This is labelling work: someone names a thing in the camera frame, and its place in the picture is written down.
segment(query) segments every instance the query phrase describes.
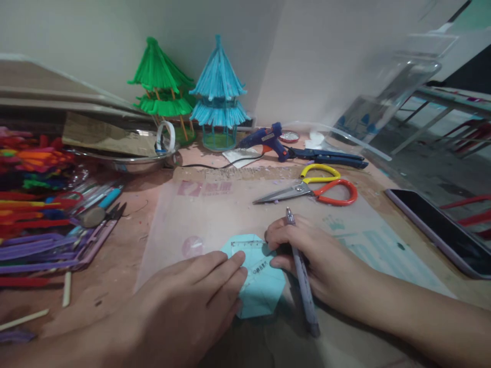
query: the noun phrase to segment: green paper pagoda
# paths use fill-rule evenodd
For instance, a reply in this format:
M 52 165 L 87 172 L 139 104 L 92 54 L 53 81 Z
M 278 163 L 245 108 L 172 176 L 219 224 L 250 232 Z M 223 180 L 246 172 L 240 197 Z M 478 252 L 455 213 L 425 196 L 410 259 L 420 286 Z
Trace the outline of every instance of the green paper pagoda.
M 181 146 L 188 145 L 196 139 L 193 124 L 189 121 L 186 128 L 183 115 L 193 111 L 196 104 L 189 90 L 194 88 L 193 79 L 186 76 L 159 47 L 153 37 L 147 38 L 147 48 L 133 80 L 129 84 L 140 84 L 145 94 L 137 97 L 140 101 L 135 106 L 155 116 L 157 124 L 161 119 L 178 117 L 181 130 L 176 129 L 176 140 Z

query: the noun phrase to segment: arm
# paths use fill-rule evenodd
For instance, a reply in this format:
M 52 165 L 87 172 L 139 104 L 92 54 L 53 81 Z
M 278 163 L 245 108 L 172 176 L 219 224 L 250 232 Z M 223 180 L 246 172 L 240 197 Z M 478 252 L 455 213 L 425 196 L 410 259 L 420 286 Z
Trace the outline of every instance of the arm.
M 491 361 L 491 312 L 426 290 L 370 268 L 335 238 L 295 215 L 297 227 L 270 225 L 270 249 L 282 243 L 309 259 L 309 281 L 320 300 L 415 346 L 443 366 L 484 367 Z M 291 256 L 273 267 L 296 273 Z
M 189 367 L 225 333 L 246 281 L 238 252 L 220 251 L 157 272 L 120 310 L 83 329 L 18 347 L 12 368 Z

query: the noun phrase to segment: yellow scissor handle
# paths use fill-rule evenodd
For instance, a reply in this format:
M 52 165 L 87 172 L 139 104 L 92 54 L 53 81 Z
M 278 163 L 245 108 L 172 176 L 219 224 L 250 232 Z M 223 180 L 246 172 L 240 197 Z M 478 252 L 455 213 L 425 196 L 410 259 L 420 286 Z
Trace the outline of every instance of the yellow scissor handle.
M 328 173 L 334 175 L 334 176 L 328 176 L 328 177 L 314 177 L 314 178 L 307 178 L 305 175 L 307 175 L 307 172 L 312 169 L 319 169 L 319 170 L 324 170 L 327 171 Z M 308 165 L 303 169 L 302 173 L 300 174 L 300 177 L 303 179 L 303 182 L 306 184 L 309 184 L 311 182 L 329 182 L 329 181 L 334 181 L 338 180 L 341 178 L 341 174 L 339 173 L 338 170 L 332 168 L 331 166 L 328 165 L 323 165 L 323 164 L 312 164 Z

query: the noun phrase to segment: table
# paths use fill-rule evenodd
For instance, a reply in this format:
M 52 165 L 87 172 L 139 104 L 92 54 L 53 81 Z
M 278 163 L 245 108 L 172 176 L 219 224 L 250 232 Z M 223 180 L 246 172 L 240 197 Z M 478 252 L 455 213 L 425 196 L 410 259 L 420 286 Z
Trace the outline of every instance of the table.
M 302 135 L 301 140 L 294 146 L 302 147 L 305 138 L 306 136 Z M 206 151 L 196 143 L 180 152 L 184 164 L 201 163 L 220 167 L 227 163 L 221 155 Z M 90 267 L 73 274 L 71 305 L 64 309 L 61 307 L 61 289 L 6 290 L 0 293 L 0 322 L 7 322 L 49 308 L 48 316 L 23 326 L 39 334 L 40 337 L 46 337 L 87 326 L 115 311 L 133 293 L 160 187 L 173 177 L 176 180 L 195 181 L 204 178 L 216 181 L 225 178 L 275 179 L 278 177 L 278 170 L 290 167 L 289 177 L 296 178 L 303 165 L 305 161 L 298 159 L 280 164 L 275 153 L 269 152 L 264 159 L 240 170 L 178 168 L 173 172 L 161 170 L 136 177 L 125 188 L 121 197 L 121 200 L 128 203 L 124 214 L 126 217 L 120 220 Z M 397 187 L 392 180 L 373 164 L 363 171 L 333 166 L 343 177 L 357 183 L 359 192 L 365 199 L 397 234 L 411 245 L 417 255 L 432 268 L 454 294 L 466 302 L 491 309 L 491 283 L 470 280 L 462 275 L 431 245 L 426 236 L 383 194 L 384 189 Z M 63 279 L 62 274 L 58 277 L 60 280 Z
M 399 126 L 402 126 L 406 122 L 410 121 L 418 112 L 423 110 L 425 106 L 427 106 L 430 102 L 434 102 L 438 105 L 445 106 L 446 109 L 443 110 L 440 114 L 431 119 L 425 126 L 421 127 L 417 132 L 415 132 L 412 136 L 407 138 L 404 142 L 402 142 L 399 146 L 393 149 L 390 154 L 396 155 L 401 152 L 405 147 L 411 144 L 415 139 L 417 139 L 421 134 L 430 129 L 433 125 L 438 123 L 441 119 L 443 119 L 446 115 L 448 115 L 452 110 L 460 110 L 471 115 L 478 115 L 486 120 L 491 120 L 491 103 L 490 102 L 472 102 L 467 100 L 462 96 L 444 91 L 437 90 L 435 88 L 430 87 L 421 87 L 418 88 L 414 93 L 414 97 L 421 98 L 425 100 L 425 102 L 418 107 L 411 115 L 409 115 Z

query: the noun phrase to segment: metal bowl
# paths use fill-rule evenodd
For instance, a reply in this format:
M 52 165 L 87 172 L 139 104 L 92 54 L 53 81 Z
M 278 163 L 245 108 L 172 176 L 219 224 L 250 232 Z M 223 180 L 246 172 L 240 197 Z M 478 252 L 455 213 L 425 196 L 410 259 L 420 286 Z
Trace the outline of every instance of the metal bowl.
M 117 153 L 81 147 L 74 147 L 72 152 L 75 155 L 95 159 L 108 169 L 126 174 L 145 174 L 164 167 L 174 168 L 180 157 L 178 152 L 153 157 L 121 157 L 117 156 Z

